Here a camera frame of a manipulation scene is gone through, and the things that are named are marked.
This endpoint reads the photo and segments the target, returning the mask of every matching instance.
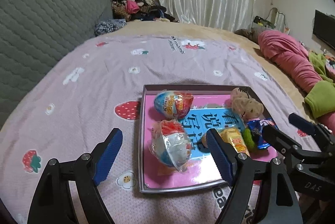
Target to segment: gray quilted headboard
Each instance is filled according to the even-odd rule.
[[[110,17],[110,0],[0,0],[0,128],[49,70]]]

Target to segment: television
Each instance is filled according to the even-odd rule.
[[[313,34],[335,50],[335,16],[316,10]]]

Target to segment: pink cloth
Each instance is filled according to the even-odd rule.
[[[137,3],[133,0],[127,0],[125,7],[126,7],[126,12],[129,14],[134,14],[140,10]]]
[[[267,30],[259,35],[258,44],[263,55],[275,62],[306,93],[322,80],[308,60],[308,51],[292,36]],[[335,112],[322,115],[318,121],[335,133]]]

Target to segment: metal bolt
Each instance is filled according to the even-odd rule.
[[[247,158],[247,154],[245,153],[239,153],[238,154],[238,157],[241,159],[241,160],[245,160]]]
[[[279,165],[280,164],[280,160],[278,158],[274,158],[272,159],[273,163],[276,164],[276,165]]]
[[[304,169],[304,167],[301,164],[297,164],[296,167],[300,171],[302,171]]]
[[[89,153],[84,153],[81,156],[81,159],[84,160],[84,161],[87,161],[89,158],[91,158],[91,155]]]
[[[51,159],[51,160],[49,161],[49,165],[55,165],[56,162],[57,162],[56,159]]]

